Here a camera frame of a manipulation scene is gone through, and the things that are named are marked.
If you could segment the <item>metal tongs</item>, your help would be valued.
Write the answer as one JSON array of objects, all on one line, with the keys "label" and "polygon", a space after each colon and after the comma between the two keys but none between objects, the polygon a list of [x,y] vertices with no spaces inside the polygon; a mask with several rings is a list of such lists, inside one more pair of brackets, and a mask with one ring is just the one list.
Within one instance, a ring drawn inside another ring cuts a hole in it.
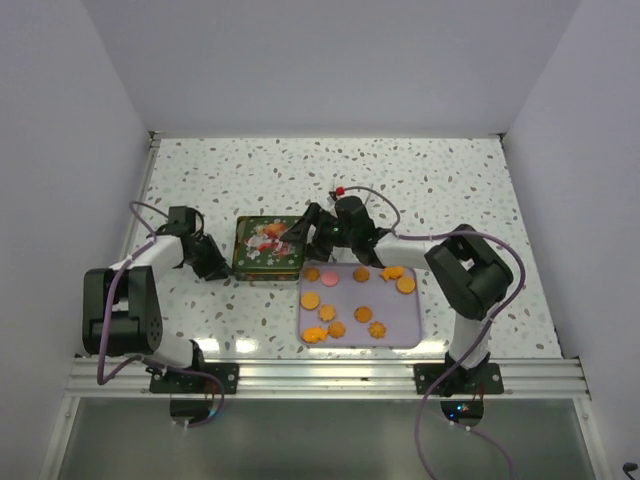
[{"label": "metal tongs", "polygon": [[329,227],[332,247],[348,249],[363,265],[376,266],[378,260],[374,247],[379,237],[379,228],[376,226],[368,205],[371,200],[371,186],[344,187],[345,195],[336,203],[329,201]]}]

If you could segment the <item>gold tin lid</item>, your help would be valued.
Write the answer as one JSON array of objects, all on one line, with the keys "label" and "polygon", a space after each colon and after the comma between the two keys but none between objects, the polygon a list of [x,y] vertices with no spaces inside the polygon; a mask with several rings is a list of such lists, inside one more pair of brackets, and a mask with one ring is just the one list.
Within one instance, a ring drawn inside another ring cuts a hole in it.
[{"label": "gold tin lid", "polygon": [[236,221],[232,269],[270,268],[302,270],[301,244],[287,243],[280,236],[292,227],[296,216],[240,216]]}]

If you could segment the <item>gold cookie tin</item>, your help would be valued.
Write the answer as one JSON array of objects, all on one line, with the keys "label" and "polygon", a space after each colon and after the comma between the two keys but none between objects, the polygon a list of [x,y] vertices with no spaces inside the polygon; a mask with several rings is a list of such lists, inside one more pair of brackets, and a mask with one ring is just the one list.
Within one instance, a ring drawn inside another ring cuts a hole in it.
[{"label": "gold cookie tin", "polygon": [[299,279],[299,270],[278,270],[270,268],[249,268],[235,269],[235,278],[238,281],[246,282],[286,282],[297,281]]}]

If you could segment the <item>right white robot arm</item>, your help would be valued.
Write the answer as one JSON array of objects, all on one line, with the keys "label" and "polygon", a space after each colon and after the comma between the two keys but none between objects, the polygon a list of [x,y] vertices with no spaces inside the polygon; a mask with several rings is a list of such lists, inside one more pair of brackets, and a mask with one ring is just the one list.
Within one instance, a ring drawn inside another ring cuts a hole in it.
[{"label": "right white robot arm", "polygon": [[375,225],[357,196],[337,200],[329,212],[317,203],[281,239],[302,244],[312,260],[326,261],[336,248],[347,248],[369,267],[405,267],[430,272],[455,312],[454,334],[446,354],[445,379],[451,389],[468,392],[481,380],[488,362],[488,336],[495,317],[523,288],[492,248],[512,250],[500,239],[461,224],[434,236],[401,235]]}]

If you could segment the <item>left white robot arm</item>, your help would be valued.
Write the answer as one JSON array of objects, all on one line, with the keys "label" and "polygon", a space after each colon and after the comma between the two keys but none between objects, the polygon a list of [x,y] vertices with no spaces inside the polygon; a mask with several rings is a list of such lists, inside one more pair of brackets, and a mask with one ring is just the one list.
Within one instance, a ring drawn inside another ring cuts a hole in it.
[{"label": "left white robot arm", "polygon": [[122,261],[84,275],[82,342],[98,358],[97,383],[104,385],[129,364],[140,361],[161,371],[185,392],[201,390],[208,379],[203,354],[195,341],[166,334],[157,282],[185,266],[210,282],[230,277],[231,269],[213,237],[204,231],[204,216],[188,206],[162,213],[164,223],[148,229],[145,243]]}]

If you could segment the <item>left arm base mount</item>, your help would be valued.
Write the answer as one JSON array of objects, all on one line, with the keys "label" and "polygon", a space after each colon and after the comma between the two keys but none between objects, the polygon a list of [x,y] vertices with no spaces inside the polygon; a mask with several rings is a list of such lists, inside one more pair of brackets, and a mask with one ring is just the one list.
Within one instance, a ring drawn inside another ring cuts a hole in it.
[{"label": "left arm base mount", "polygon": [[229,394],[237,392],[240,378],[237,363],[208,363],[196,360],[190,367],[149,364],[149,391],[154,394]]}]

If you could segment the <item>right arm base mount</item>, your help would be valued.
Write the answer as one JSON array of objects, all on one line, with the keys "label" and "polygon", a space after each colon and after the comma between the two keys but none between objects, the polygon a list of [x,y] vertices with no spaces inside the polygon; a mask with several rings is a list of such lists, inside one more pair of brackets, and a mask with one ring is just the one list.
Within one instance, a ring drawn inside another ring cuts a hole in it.
[{"label": "right arm base mount", "polygon": [[487,354],[479,365],[471,369],[458,366],[450,375],[441,381],[454,361],[449,354],[441,363],[416,363],[413,365],[413,379],[416,393],[424,395],[432,389],[432,395],[451,397],[454,395],[500,395],[505,392],[502,374],[497,363],[490,360]]}]

